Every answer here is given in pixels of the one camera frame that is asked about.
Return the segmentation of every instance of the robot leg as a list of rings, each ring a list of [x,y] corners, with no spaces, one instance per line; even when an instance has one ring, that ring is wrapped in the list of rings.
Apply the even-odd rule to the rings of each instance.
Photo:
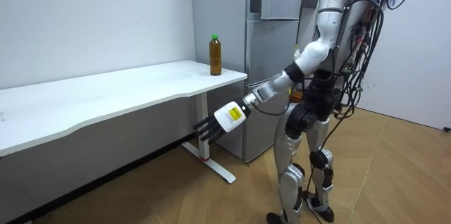
[[[297,104],[290,104],[288,110],[279,119],[274,139],[274,157],[278,173],[279,197],[283,210],[280,214],[268,213],[268,224],[298,224],[302,206],[302,181],[304,169],[293,163],[292,158],[297,153],[301,137],[296,139],[285,134],[285,124],[293,108]]]
[[[332,223],[334,213],[329,207],[329,192],[333,188],[333,156],[327,149],[322,149],[328,133],[329,118],[326,121],[316,121],[314,126],[307,131],[307,142],[310,149],[311,171],[315,193],[303,192],[303,198],[309,207],[315,210],[325,221]]]

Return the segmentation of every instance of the desk foot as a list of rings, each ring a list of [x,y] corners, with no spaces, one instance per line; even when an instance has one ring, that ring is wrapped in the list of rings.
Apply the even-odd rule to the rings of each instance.
[[[197,158],[199,158],[201,161],[203,161],[200,157],[199,157],[199,150],[194,147],[193,145],[191,145],[188,142],[185,142],[182,144],[182,147],[184,147],[186,150],[190,151],[192,154],[194,154]],[[213,169],[214,171],[216,171],[221,177],[223,177],[223,179],[225,181],[227,181],[228,183],[232,184],[232,182],[234,182],[237,178],[232,175],[232,173],[228,172],[225,168],[223,168],[221,165],[219,165],[217,162],[211,160],[211,158],[209,158],[207,161],[203,161],[205,164],[208,165],[208,167],[210,167],[211,169]]]

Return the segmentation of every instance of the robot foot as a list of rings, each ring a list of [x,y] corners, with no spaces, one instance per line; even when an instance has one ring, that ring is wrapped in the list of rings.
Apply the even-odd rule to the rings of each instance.
[[[332,208],[328,207],[325,211],[315,210],[315,208],[319,206],[319,200],[316,197],[311,196],[312,193],[310,193],[309,191],[302,192],[302,198],[307,202],[307,204],[311,206],[313,210],[317,212],[326,222],[333,223],[333,221],[335,220],[335,214],[333,213]]]
[[[266,222],[268,224],[283,224],[282,220],[280,219],[280,215],[276,213],[266,214]]]

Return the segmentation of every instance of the robot finger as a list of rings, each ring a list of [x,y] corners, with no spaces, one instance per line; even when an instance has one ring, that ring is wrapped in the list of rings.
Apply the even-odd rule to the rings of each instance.
[[[217,132],[221,131],[221,126],[216,126],[211,128],[205,135],[202,135],[201,137],[199,137],[199,139],[201,141],[205,141],[208,140],[209,138],[211,138],[212,136],[214,136]]]
[[[221,128],[215,135],[211,136],[209,144],[217,142],[222,136],[224,136],[225,133],[226,133],[225,130]]]
[[[207,123],[209,123],[210,121],[212,121],[214,119],[214,116],[209,116],[206,117],[204,120],[198,122],[197,124],[192,126],[192,129],[197,130],[197,128],[206,125]]]
[[[217,131],[219,128],[221,128],[221,126],[219,125],[218,121],[214,121],[211,123],[208,123],[207,125],[205,125],[201,130],[197,131],[198,135],[202,135],[207,131]]]

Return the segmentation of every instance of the wooden floor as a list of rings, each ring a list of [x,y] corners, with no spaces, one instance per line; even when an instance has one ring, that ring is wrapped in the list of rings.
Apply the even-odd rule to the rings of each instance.
[[[336,223],[451,223],[451,134],[358,110],[326,148]],[[211,152],[232,185],[178,147],[33,223],[264,224],[280,211],[272,149],[249,165]],[[308,152],[303,140],[295,162],[306,171]],[[317,223],[307,210],[299,222]]]

